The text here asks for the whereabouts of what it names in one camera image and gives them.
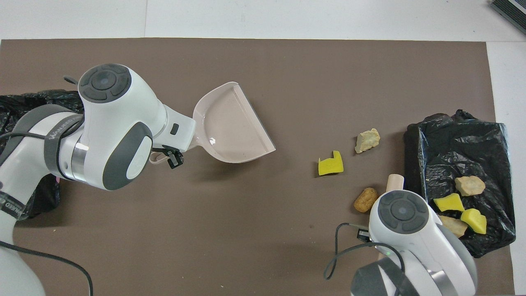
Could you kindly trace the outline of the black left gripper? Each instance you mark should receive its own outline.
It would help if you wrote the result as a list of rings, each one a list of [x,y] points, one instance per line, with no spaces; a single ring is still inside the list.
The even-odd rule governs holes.
[[[184,163],[184,157],[178,148],[170,146],[153,148],[153,164],[160,164],[163,161],[167,161],[170,168],[174,169]]]

